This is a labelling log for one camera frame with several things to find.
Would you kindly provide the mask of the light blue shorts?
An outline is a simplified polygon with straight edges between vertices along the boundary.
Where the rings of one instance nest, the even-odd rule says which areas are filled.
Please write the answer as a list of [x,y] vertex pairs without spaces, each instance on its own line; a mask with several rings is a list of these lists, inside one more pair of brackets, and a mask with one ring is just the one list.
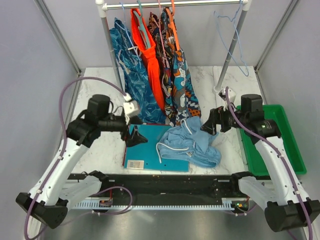
[[194,116],[182,119],[180,125],[168,129],[155,145],[159,162],[182,160],[201,168],[217,167],[222,155],[212,144],[218,134],[202,131],[201,126],[201,119]]

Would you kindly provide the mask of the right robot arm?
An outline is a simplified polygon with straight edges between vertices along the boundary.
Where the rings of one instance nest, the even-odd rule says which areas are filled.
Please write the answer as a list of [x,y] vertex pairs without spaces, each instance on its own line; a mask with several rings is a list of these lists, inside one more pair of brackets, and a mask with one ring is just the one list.
[[235,109],[235,94],[224,89],[219,96],[225,105],[211,109],[201,130],[211,135],[217,133],[217,126],[222,133],[232,128],[244,130],[273,183],[273,190],[269,190],[249,172],[235,173],[235,181],[229,184],[230,193],[235,197],[249,196],[264,211],[274,232],[307,227],[312,235],[312,222],[320,214],[320,202],[310,199],[300,183],[287,156],[280,128],[273,119],[265,118],[262,97],[244,94],[240,109]]

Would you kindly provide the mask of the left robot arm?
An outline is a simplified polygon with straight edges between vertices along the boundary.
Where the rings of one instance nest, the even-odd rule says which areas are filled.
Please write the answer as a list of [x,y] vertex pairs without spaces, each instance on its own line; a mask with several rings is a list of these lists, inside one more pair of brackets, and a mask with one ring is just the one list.
[[87,108],[71,121],[61,145],[49,167],[39,181],[28,192],[21,192],[16,203],[31,217],[51,229],[62,224],[69,210],[93,195],[106,196],[110,185],[104,181],[107,176],[92,171],[79,183],[63,189],[65,182],[80,158],[89,150],[102,132],[119,132],[127,147],[133,147],[148,140],[135,127],[129,130],[132,119],[137,119],[140,107],[137,101],[126,94],[122,113],[115,115],[109,108],[110,98],[95,94]]

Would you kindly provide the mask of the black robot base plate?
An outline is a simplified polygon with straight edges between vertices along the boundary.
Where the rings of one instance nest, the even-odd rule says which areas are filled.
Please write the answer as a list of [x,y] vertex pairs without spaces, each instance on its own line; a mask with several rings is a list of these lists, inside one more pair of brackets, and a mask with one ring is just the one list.
[[101,190],[119,186],[130,192],[114,189],[100,195],[120,205],[217,205],[223,199],[246,199],[236,181],[251,176],[248,171],[231,175],[108,174]]

